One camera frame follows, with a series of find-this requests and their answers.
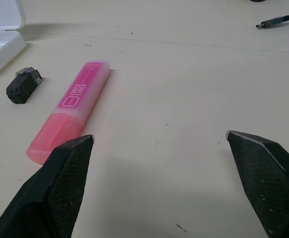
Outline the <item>pink highlighter pen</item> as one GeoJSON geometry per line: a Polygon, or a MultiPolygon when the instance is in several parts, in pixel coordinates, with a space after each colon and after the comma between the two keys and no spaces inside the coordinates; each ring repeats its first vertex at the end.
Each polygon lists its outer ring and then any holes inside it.
{"type": "Polygon", "coordinates": [[[106,61],[91,61],[82,67],[27,149],[33,162],[44,164],[54,148],[81,135],[109,73],[106,61]]]}

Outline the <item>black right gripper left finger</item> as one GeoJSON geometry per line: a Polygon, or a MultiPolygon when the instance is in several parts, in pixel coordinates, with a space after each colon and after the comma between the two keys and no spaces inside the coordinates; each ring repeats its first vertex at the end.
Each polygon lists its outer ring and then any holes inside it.
{"type": "Polygon", "coordinates": [[[85,135],[52,151],[0,216],[0,238],[71,238],[93,144],[85,135]]]}

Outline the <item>black eraser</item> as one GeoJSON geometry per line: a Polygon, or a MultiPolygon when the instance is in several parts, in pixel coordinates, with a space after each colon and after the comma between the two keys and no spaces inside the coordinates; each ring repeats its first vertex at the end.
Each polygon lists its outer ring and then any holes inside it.
{"type": "Polygon", "coordinates": [[[14,104],[25,104],[41,82],[42,76],[38,70],[23,68],[15,73],[14,80],[6,88],[6,94],[14,104]]]}

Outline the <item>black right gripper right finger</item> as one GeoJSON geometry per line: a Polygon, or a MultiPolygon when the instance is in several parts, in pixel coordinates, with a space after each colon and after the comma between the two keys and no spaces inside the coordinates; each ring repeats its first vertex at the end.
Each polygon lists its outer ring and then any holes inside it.
{"type": "Polygon", "coordinates": [[[263,137],[229,130],[244,192],[269,238],[289,238],[289,153],[263,137]]]}

